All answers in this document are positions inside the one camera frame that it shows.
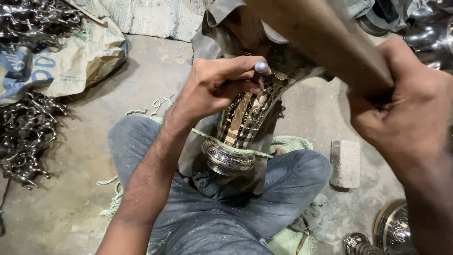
concrete block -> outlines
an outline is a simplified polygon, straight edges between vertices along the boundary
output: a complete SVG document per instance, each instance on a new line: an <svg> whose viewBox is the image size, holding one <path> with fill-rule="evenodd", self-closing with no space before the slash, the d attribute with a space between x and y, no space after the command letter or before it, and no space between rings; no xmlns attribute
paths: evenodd
<svg viewBox="0 0 453 255"><path fill-rule="evenodd" d="M360 186L360 143L354 141L333 141L330 149L333 173L330 184L356 189Z"/></svg>

bare foot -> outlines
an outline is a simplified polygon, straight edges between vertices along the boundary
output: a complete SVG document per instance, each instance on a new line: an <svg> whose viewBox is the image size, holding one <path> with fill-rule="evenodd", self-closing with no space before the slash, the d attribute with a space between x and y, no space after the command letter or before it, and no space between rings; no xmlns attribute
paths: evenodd
<svg viewBox="0 0 453 255"><path fill-rule="evenodd" d="M281 155L281 154L282 154L282 151L280 149L275 149L275 152L272 153L271 155L275 157L275 156L278 156L278 155Z"/></svg>

leg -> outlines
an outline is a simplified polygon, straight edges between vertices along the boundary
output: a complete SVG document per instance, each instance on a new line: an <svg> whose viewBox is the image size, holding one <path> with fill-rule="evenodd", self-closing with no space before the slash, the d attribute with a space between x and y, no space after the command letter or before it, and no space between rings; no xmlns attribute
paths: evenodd
<svg viewBox="0 0 453 255"><path fill-rule="evenodd" d="M121 118L108 132L107 140L123 188L159 133L160 125L147 117ZM201 211L219 209L215 200L195 190L175 171L165 208L154 224L148 252L159 248L180 222Z"/></svg>
<svg viewBox="0 0 453 255"><path fill-rule="evenodd" d="M279 155L267 163L263 194L220 201L222 210L270 239L310 205L331 175L329 160L315 151Z"/></svg>

concrete floor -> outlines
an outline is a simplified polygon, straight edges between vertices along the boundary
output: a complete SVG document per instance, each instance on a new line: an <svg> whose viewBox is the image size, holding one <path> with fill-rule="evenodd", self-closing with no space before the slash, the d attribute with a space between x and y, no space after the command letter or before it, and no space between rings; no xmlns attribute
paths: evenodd
<svg viewBox="0 0 453 255"><path fill-rule="evenodd" d="M0 237L0 253L8 255L93 255L103 237L106 218L99 212L114 196L113 184L99 180L116 175L106 132L126 111L153 109L161 96L176 95L191 68L189 43L128 35L127 62L108 78L79 95L68 105L72 117L60 118L58 143L42 157L58 177L39 179L39 189L28 191L11 183L3 206L7 233ZM286 117L276 135L295 135L313 142L314 149L330 157L332 140L359 141L361 186L355 190L323 189L335 212L327 242L319 255L340 254L340 238L359 231L372 238L372 226L385 203L404 197L380 154L363 141L349 124L346 85L338 79L326 83L313 78L283 95Z"/></svg>

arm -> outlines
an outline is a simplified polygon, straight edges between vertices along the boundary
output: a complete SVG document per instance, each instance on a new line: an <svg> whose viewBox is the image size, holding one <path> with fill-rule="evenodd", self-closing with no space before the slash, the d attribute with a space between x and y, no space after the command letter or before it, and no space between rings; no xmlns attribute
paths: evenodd
<svg viewBox="0 0 453 255"><path fill-rule="evenodd" d="M420 63L402 40L378 49L392 72L392 103L376 108L348 94L351 124L404 185L409 225L420 254L453 250L453 165L446 151L453 77Z"/></svg>
<svg viewBox="0 0 453 255"><path fill-rule="evenodd" d="M257 56L194 61L180 96L165 114L159 135L130 177L97 255L146 253L191 128L200 119L229 106L238 94L262 90L262 80L260 84L248 80L257 61L265 60Z"/></svg>

